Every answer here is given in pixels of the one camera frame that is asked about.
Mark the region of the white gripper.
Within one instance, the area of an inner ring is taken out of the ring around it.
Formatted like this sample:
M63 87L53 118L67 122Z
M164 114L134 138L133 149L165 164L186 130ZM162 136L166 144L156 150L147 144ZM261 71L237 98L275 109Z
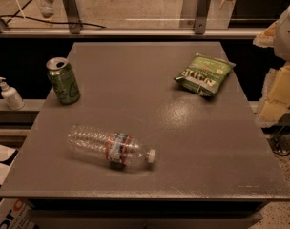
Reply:
M253 44L273 48L277 57L290 61L290 5L278 22L272 23L257 35ZM262 98L259 101L259 122L278 122L290 107L290 62L279 70L270 69L265 76Z

